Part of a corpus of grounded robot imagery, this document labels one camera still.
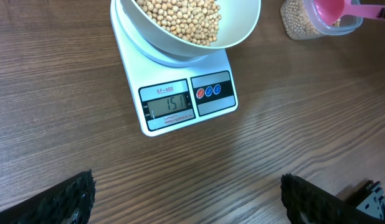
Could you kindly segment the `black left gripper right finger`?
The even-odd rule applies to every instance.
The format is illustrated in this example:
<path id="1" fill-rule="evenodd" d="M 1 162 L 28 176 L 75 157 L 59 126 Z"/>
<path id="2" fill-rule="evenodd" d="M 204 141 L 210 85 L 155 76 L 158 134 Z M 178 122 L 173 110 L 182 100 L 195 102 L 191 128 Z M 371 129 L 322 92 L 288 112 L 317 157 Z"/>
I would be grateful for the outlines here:
<path id="1" fill-rule="evenodd" d="M 292 224 L 377 224 L 383 221 L 292 174 L 281 177 L 281 201 Z"/>

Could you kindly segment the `pink plastic scoop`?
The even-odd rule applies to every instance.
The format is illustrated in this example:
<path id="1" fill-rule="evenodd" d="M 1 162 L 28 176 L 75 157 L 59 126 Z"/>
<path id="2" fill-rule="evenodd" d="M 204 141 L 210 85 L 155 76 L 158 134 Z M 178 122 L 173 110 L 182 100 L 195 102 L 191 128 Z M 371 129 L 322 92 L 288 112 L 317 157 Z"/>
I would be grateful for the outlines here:
<path id="1" fill-rule="evenodd" d="M 385 21 L 385 5 L 355 5 L 349 0 L 314 0 L 314 3 L 321 19 L 328 25 L 346 15 Z"/>

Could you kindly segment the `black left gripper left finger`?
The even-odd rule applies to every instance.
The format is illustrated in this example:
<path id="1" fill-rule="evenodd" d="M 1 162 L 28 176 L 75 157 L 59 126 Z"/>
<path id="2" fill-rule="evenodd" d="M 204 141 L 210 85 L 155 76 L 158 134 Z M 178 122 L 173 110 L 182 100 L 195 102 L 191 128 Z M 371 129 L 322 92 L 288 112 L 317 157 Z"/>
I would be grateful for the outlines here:
<path id="1" fill-rule="evenodd" d="M 1 211 L 0 223 L 87 224 L 95 202 L 95 184 L 92 171 L 83 171 Z"/>

